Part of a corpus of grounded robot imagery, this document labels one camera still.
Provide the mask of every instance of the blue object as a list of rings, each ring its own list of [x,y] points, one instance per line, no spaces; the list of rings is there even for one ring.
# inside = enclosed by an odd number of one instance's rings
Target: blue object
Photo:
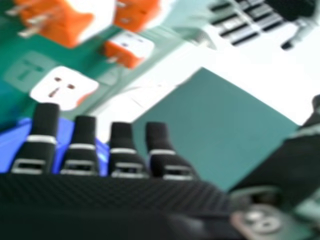
[[[75,123],[65,118],[60,118],[58,126],[57,145],[52,166],[53,174],[59,173],[63,157],[71,142]],[[25,142],[31,127],[32,120],[30,118],[24,118],[19,121],[16,127],[0,134],[0,174],[9,171],[15,155],[21,145]],[[99,159],[100,176],[107,176],[109,146],[96,139],[96,153]]]

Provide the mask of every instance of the orange casing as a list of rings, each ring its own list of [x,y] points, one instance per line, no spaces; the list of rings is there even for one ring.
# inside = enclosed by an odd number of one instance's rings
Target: orange casing
[[[141,32],[160,12],[160,0],[121,0],[125,7],[117,7],[114,24],[134,33]]]
[[[20,13],[20,17],[27,27],[27,19],[50,14],[40,35],[67,48],[74,48],[78,43],[78,36],[91,24],[94,19],[91,13],[76,12],[64,0],[14,0],[17,5],[29,5]]]
[[[106,41],[104,44],[104,54],[108,58],[117,58],[116,62],[118,64],[124,65],[126,68],[134,69],[141,62],[144,61],[144,58],[139,58],[135,56],[129,50],[122,48],[111,41]]]

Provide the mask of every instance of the orange plug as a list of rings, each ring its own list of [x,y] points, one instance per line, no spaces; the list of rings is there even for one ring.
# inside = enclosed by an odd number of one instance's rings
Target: orange plug
[[[160,12],[161,0],[119,0],[114,24],[138,33]]]
[[[19,35],[40,34],[67,48],[74,48],[112,25],[116,0],[14,0],[8,15],[20,15],[28,28]]]
[[[152,54],[155,44],[133,32],[123,31],[104,44],[109,62],[134,69]]]

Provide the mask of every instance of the dark green board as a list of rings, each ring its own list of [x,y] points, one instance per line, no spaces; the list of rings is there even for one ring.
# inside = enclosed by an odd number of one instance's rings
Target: dark green board
[[[5,10],[13,6],[12,0],[0,0],[0,129],[13,124],[21,116],[29,116],[35,101],[29,91],[52,68],[66,66],[99,79],[112,66],[101,54],[103,43],[119,31],[112,27],[74,49],[60,46],[42,36],[30,39],[18,37],[24,26],[18,17],[9,17]],[[110,86],[100,83],[98,91],[74,111],[64,117],[74,118],[86,113],[107,95]]]
[[[277,111],[206,69],[134,123],[137,147],[144,156],[148,121],[166,122],[177,151],[194,164],[203,179],[225,190],[297,128]]]

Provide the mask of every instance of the green mat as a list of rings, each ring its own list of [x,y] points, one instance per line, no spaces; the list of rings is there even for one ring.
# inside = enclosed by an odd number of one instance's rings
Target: green mat
[[[145,123],[149,121],[166,122],[176,150],[193,163],[202,179],[225,190],[297,128],[277,111],[206,69],[134,123],[135,141],[144,156]]]

